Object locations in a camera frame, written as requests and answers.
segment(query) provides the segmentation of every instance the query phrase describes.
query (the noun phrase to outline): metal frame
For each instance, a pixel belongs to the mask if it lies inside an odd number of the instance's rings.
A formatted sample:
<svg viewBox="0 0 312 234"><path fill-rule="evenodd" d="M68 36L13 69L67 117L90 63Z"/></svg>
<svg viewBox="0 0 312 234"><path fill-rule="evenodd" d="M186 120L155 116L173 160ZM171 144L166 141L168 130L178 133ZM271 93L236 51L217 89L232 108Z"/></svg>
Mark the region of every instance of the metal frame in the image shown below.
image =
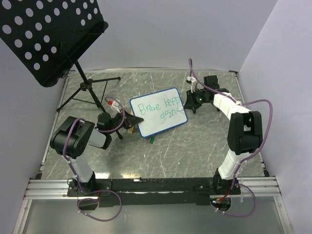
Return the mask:
<svg viewBox="0 0 312 234"><path fill-rule="evenodd" d="M274 197L275 205L285 234L293 234L291 223L281 196Z"/></svg>
<svg viewBox="0 0 312 234"><path fill-rule="evenodd" d="M15 224L13 234L22 234L28 217L32 200L24 200L21 206L18 219Z"/></svg>
<svg viewBox="0 0 312 234"><path fill-rule="evenodd" d="M281 196L275 177L244 177L238 178L239 183L248 186L256 196ZM84 197L68 197L67 180L35 180L31 179L28 183L25 200L42 199L83 199ZM230 195L230 197L251 196L248 190L241 188L241 195Z"/></svg>
<svg viewBox="0 0 312 234"><path fill-rule="evenodd" d="M141 71L159 71L159 70L173 70L173 69L108 69L103 71L95 71L95 72L116 72L116 71L133 71L133 70L141 70ZM174 70L180 70L180 71L186 71L187 69L174 69ZM243 95L241 93L241 89L238 83L237 76L235 75L235 80L238 85L239 92L241 94L242 100L244 101ZM68 76L66 77L64 87L61 93L61 97L58 102L58 107L63 102L65 90L68 85ZM57 119L58 119L59 113L56 112L53 126L51 129L49 140L53 134ZM43 171L45 160L47 157L47 153L49 150L49 142L47 143L45 153L42 159L40 171ZM254 192L256 197L261 196L273 196L276 204L276 209L278 211L278 215L280 217L283 231L286 234L293 234L292 227L289 222L289 218L282 200L281 192L278 186L278 183L276 181L275 177L244 177L244 178L238 178L238 181L249 188ZM25 222L27 220L27 216L29 213L29 209L31 207L32 200L57 200L57 199L70 199L70 200L77 200L80 198L86 198L86 197L68 197L67 191L68 191L68 184L67 180L30 180L26 189L26 193L24 196L24 201L13 231L13 234L22 234ZM241 188L241 195L230 195L229 197L248 197L251 196L249 191L247 191L244 188Z"/></svg>

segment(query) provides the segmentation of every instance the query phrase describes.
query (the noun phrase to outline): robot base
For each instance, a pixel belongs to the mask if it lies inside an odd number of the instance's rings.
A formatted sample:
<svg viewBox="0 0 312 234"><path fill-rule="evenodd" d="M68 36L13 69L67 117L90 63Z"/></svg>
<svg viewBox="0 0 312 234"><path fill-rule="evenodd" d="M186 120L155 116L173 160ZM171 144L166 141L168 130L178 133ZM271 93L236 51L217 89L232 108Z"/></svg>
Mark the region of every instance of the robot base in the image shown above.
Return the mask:
<svg viewBox="0 0 312 234"><path fill-rule="evenodd" d="M98 190L112 190L121 197L123 205L190 204L210 205L210 195L224 195L231 180L221 180L220 175L207 178L149 178L149 179L96 179ZM231 195L239 195L234 187ZM98 193L85 195L74 182L70 183L69 197L98 197ZM99 195L99 207L119 205L119 200L109 193Z"/></svg>

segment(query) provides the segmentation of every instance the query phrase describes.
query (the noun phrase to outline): music stand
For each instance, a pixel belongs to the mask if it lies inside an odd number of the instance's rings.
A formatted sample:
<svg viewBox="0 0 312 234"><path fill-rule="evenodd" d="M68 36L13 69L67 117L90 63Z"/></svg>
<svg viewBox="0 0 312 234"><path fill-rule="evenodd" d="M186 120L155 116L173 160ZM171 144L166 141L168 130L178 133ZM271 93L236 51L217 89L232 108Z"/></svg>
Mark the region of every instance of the music stand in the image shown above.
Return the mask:
<svg viewBox="0 0 312 234"><path fill-rule="evenodd" d="M2 0L1 3L0 37L40 85L55 85L76 65L83 82L57 111L81 90L88 90L94 104L106 112L92 89L92 83L106 82L105 92L108 81L121 78L87 79L78 62L80 56L108 27L97 1Z"/></svg>

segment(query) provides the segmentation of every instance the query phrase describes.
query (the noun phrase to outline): white wall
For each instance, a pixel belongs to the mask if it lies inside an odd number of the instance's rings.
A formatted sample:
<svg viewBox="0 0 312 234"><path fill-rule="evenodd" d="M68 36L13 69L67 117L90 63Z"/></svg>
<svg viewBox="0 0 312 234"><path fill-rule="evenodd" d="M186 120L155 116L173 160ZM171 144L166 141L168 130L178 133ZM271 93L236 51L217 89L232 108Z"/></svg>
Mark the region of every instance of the white wall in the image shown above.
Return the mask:
<svg viewBox="0 0 312 234"><path fill-rule="evenodd" d="M98 1L109 27L80 59L85 69L239 71L276 0Z"/></svg>
<svg viewBox="0 0 312 234"><path fill-rule="evenodd" d="M0 233L12 233L29 177L39 171L62 82L41 87L0 39Z"/></svg>
<svg viewBox="0 0 312 234"><path fill-rule="evenodd" d="M239 72L246 101L267 98L262 151L297 234L312 233L312 1L279 0ZM268 119L265 104L250 107Z"/></svg>

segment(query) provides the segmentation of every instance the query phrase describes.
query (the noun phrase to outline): purple cable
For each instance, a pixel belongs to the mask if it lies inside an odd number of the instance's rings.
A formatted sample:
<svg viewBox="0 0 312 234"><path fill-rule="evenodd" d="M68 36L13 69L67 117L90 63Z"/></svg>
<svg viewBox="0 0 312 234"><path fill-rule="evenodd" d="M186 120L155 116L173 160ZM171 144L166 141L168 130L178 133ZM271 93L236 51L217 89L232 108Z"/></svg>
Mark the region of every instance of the purple cable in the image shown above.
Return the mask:
<svg viewBox="0 0 312 234"><path fill-rule="evenodd" d="M214 89L212 89L212 88L209 88L208 86L206 86L206 85L204 85L203 83L200 82L200 80L197 78L197 76L196 76L196 74L195 74L195 72L194 72L194 70L193 70L193 61L192 61L191 58L189 58L189 66L190 66L190 69L191 69L190 74L193 74L194 78L197 80L197 82L198 82L199 84L201 84L204 88L206 88L206 89L208 89L208 90L210 90L210 91L212 91L212 92L214 92L214 93L217 93L217 94L221 94L221 95L223 95L223 96L226 96L226 94L221 93L221 92L219 92L219 91L217 91L217 90L214 90ZM234 98L232 98L232 97L230 97L230 96L226 96L226 97L228 97L229 99L231 99L233 102L236 103L236 100L235 100ZM270 130L271 122L272 122L272 116L273 116L273 106L272 106L272 103L271 103L269 100L267 100L267 99L260 99L260 100L256 100L256 101L251 101L251 102L247 102L247 103L242 103L243 106L247 106L247 105L254 104L254 103L257 103L257 102L262 102L262 101L267 102L267 103L269 104L269 107L270 107L270 114L269 114L269 121L268 121L267 129L266 129L266 131L265 131L265 134L264 134L262 143L261 143L260 147L258 148L258 150L256 150L256 151L255 151L254 153L252 153L250 156L248 156L248 157L242 159L242 160L239 162L240 165L237 167L237 169L236 169L235 172L234 172L234 176L233 176L233 180L232 180L232 185L231 185L231 190L232 190L233 187L234 187L236 173L239 171L239 169L240 169L240 167L241 167L241 164L242 164L244 161L246 161L246 160L248 160L248 159L250 159L250 158L256 156L256 155L262 150L262 148L263 148L263 146L264 146L264 143L266 142L267 137L268 137L268 134L269 134L269 130Z"/></svg>
<svg viewBox="0 0 312 234"><path fill-rule="evenodd" d="M123 109L122 105L121 105L118 101L117 101L117 103L121 106L121 108L122 108L122 110L123 110L123 119L122 119L122 122L121 122L121 124L122 124L122 123L124 122L125 113L124 113L124 109ZM73 165L71 164L70 159L66 156L66 148L67 148L67 146L68 146L68 142L69 142L70 136L71 136L72 133L73 133L73 130L74 130L74 128L75 128L75 125L76 125L80 120L85 121L83 118L77 118L77 119L75 119L75 121L73 122L73 124L72 124L72 126L71 126L71 128L70 128L70 130L69 130L69 133L68 133L66 142L65 142L64 147L63 147L63 157L64 157L64 159L68 162L68 165L69 165L70 169L72 170L74 176L75 176L76 179L77 179L77 182L78 182L78 185L79 185L79 187L80 187L80 190L81 190L85 195L94 194L94 193L102 193L102 192L103 192L103 193L104 193L104 192L113 193L113 194L115 194L115 195L118 197L120 206L119 206L119 210L118 210L118 212L116 213L116 215L115 215L114 217L112 217L112 218L109 218L109 219L99 219L99 218L93 217L93 216L87 214L86 212L82 211L82 210L79 208L79 204L80 204L82 201L84 201L84 200L98 201L97 199L93 199L93 198L85 198L85 199L82 199L82 200L80 200L80 201L77 203L77 207L78 207L78 210L79 210L80 213L82 213L82 214L84 214L84 215L86 215L86 216L88 216L88 217L90 217L90 218L92 218L92 219L94 219L94 220L97 220L97 221L100 221L100 222L111 221L111 220L113 220L114 218L116 218L116 217L120 214L120 212L121 212L122 202L121 202L120 196L119 196L116 192L111 191L111 190L97 190L97 191L93 191L93 192L87 192L87 191L85 191L85 190L83 189L83 186L81 185L81 182L80 182L80 180L79 180L79 177L78 177L78 175L77 175L77 172L75 171Z"/></svg>
<svg viewBox="0 0 312 234"><path fill-rule="evenodd" d="M119 104L119 106L121 107L121 109L122 109L122 121L121 121L120 125L118 125L114 129L111 129L111 130L98 130L100 133L111 133L111 132L114 132L114 131L118 130L122 126L122 124L123 124L123 122L125 121L125 118L126 118L125 110L124 110L122 104L119 101L117 101L116 99L112 98L112 97L105 97L105 101L108 102L108 100L107 100L108 98L111 99L111 100L114 100L115 102L117 102Z"/></svg>
<svg viewBox="0 0 312 234"><path fill-rule="evenodd" d="M240 169L242 163L243 163L244 161L246 161L246 160L248 160L248 159L250 159L250 158L256 156L256 155L262 150L262 148L263 148L263 146L264 146L264 144L265 144L265 142L266 142L266 140L267 140L267 138L268 138L269 130L270 130L271 123L272 123L272 117L273 117L273 106L272 106L272 103L271 103L269 100L267 100L267 99L260 99L260 100L256 100L256 101L251 101L251 102L243 103L242 105L247 106L247 105L254 104L254 103L257 103L257 102L262 102L262 101L267 102L268 105L269 105L269 108L270 108L270 114L269 114L269 121L268 121L267 129L266 129L265 134L264 134L264 136L263 136L263 140L262 140L262 143L261 143L260 147L259 147L254 153L252 153L250 156L248 156L248 157L242 159L242 160L239 162L239 166L236 168L236 170L234 171L234 174L233 174L233 180L232 180L231 189L233 189L233 187L234 187L236 173L239 171L239 169Z"/></svg>
<svg viewBox="0 0 312 234"><path fill-rule="evenodd" d="M208 90L211 91L211 92L214 92L214 93L216 93L216 94L221 94L222 96L228 97L230 100L232 100L233 102L236 103L236 100L235 100L233 97L227 96L226 94L224 94L224 93L222 93L222 92L219 92L219 91L217 91L217 90L215 90L215 89L212 89L212 88L210 88L210 87L204 85L202 82L200 82L200 80L197 78L197 76L196 76L196 74L195 74L195 72L194 72L194 70L193 70L193 61L192 61L191 58L189 58L189 66L190 66L190 70L191 70L191 71L190 71L190 76L191 76L191 74L193 74L194 78L197 80L197 82L198 82L201 86L203 86L204 88L208 89Z"/></svg>
<svg viewBox="0 0 312 234"><path fill-rule="evenodd" d="M80 201L77 203L77 208L78 208L79 212L82 213L82 214L85 215L85 216L88 216L88 217L91 218L91 219L94 219L94 220L100 221L100 222L108 222L108 221L111 221L111 220L115 219L115 218L120 214L120 212L121 212L122 203L121 203L121 198L120 198L120 196L119 196L116 192L111 191L111 190L99 190L99 191L95 191L95 192L97 192L97 193L99 193L99 192L113 193L113 194L115 194L115 195L118 197L120 206L119 206L119 210L118 210L118 212L116 213L116 215L113 216L113 217L111 217L111 218L109 218L109 219L100 219L100 218L96 218L96 217L94 217L94 216L92 216L92 215L87 214L86 212L82 211L82 210L79 208L79 204L80 204L82 201L98 201L97 199L93 199L93 198L85 198L85 199L83 199L83 200L80 200Z"/></svg>
<svg viewBox="0 0 312 234"><path fill-rule="evenodd" d="M253 205L252 211L250 211L248 214L240 215L240 214L226 213L226 212L223 212L223 211L221 211L221 210L219 210L219 209L217 210L217 207L215 207L214 205L212 205L212 207L214 207L215 210L216 210L217 212L222 213L222 214L225 214L225 215L228 215L228 216L233 216L233 217L238 217L238 218L246 218L246 217L248 217L248 216L251 216L251 215L255 212L255 210L257 209L257 200L256 200L256 198L255 198L255 195L254 195L253 191L252 191L250 188L248 188L246 185L239 184L239 183L238 183L238 184L235 184L235 185L240 185L240 186L245 187L245 188L248 189L249 192L253 195L253 203L254 203L254 205Z"/></svg>

